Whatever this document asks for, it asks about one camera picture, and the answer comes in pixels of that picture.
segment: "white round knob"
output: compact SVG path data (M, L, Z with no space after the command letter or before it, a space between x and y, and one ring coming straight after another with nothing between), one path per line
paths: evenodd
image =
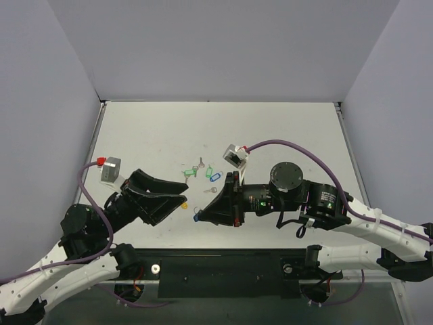
M161 267L158 264L153 264L151 267L151 271L153 274L160 273Z

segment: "white table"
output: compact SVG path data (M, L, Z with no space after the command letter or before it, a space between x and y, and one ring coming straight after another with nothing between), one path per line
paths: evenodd
M151 176L185 181L181 171L204 163L214 171L232 171L222 155L229 144L251 146L266 139L286 139L304 146L325 161L344 189L361 199L336 110L332 103L154 103L108 102L92 160L99 156L122 159L121 174L128 177L140 168ZM301 167L304 178L331 183L329 177L309 158L283 146L259 148L250 156L246 183L267 183L273 165L291 161ZM194 207L204 208L216 194L204 190L223 187L224 178L210 183L206 169L188 180L185 192L189 208L178 208L152 227L136 219L114 236L115 243L135 248L297 248L310 244L330 246L360 244L364 241L346 234L308 230L299 240L299 225L275 227L277 213L266 217L246 215L240 228L193 222ZM111 194L98 183L99 170L89 171L85 185L102 205ZM296 217L286 213L285 218Z

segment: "red wire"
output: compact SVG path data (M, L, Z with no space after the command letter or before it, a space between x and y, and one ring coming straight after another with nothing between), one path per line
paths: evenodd
M135 284L135 281L140 280L140 278L143 276L144 268L140 267L140 274L137 276L137 278L134 279L134 289L137 291L141 291L141 289Z

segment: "robotic arm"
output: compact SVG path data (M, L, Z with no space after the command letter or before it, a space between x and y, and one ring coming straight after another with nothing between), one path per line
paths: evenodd
M125 180L119 175L120 159L112 157L99 159L98 166L101 182L116 191L104 205L109 224L95 206L72 205L61 222L64 235L53 249L30 271L6 279L10 282L0 287L0 324L36 324L46 311L86 288L119 276L137 276L141 262L135 249L130 244L111 248L110 232L137 217L155 226L187 200L180 195L188 189L184 183L155 179L141 169Z
M285 144L316 160L337 186L305 180L302 170L292 162L276 164L269 183L244 184L251 148L231 145L224 159L240 171L228 173L223 190L195 221L239 227L246 212L261 217L280 212L277 227L299 223L296 236L309 228L345 232L363 238L369 244L343 247L309 246L306 255L319 269L332 273L344 269L379 269L405 281L423 281L433 275L433 225L409 225L393 219L380 209L371 209L342 191L335 175L321 160L305 149L281 140L266 144ZM299 219L283 221L284 211L300 211Z

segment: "red cable connector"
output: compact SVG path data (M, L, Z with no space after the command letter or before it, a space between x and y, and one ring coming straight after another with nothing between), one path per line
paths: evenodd
M106 160L107 160L106 157L99 157L96 159L96 164L100 167L105 163Z

